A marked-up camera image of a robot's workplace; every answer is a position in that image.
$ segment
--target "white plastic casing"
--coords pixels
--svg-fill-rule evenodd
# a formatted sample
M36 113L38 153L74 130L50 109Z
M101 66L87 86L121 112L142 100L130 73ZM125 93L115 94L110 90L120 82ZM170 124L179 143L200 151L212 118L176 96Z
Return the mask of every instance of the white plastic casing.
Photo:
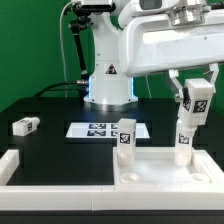
M9 149L0 159L0 186L6 185L19 166L19 150Z
M12 124L13 135L25 136L37 129L37 125L40 123L37 117L25 117Z
M165 0L162 1L162 6L159 9L143 10L139 3L140 0L131 0L121 12L118 21L119 25L124 28L127 26L135 17L153 15L159 12L172 9L179 3L180 0Z
M203 24L178 27L172 26L166 14L139 17L120 37L121 71L128 77L138 77L223 62L223 39L223 10L206 13Z
M81 0L81 5L110 5L112 6L113 0Z
M118 163L129 166L134 163L136 144L136 120L122 118L118 122L117 153Z

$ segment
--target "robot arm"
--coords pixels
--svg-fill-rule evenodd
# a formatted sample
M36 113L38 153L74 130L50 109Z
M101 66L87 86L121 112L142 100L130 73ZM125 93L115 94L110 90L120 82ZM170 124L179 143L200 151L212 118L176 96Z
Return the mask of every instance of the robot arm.
M223 10L210 11L205 0L180 0L178 4L174 0L166 1L170 3L167 7L154 5L148 11L142 2L131 1L119 17L125 27L119 41L121 70L128 77L168 71L181 101L175 163L187 166L194 133L198 125L205 124L215 92L217 63L224 61L224 46L219 44L224 39ZM131 18L130 13L138 17ZM212 76L185 80L182 88L176 79L178 70L202 65L209 65Z

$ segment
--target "marker sticker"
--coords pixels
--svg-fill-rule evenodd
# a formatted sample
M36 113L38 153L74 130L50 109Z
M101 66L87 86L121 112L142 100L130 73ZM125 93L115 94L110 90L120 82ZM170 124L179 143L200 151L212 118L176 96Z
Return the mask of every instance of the marker sticker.
M110 74L110 75L116 75L117 74L117 71L114 68L114 65L113 64L110 65L110 67L108 68L106 74Z
M120 133L120 143L130 145L131 144L131 134Z
M106 136L106 131L88 131L87 136L98 136L98 137L104 137Z

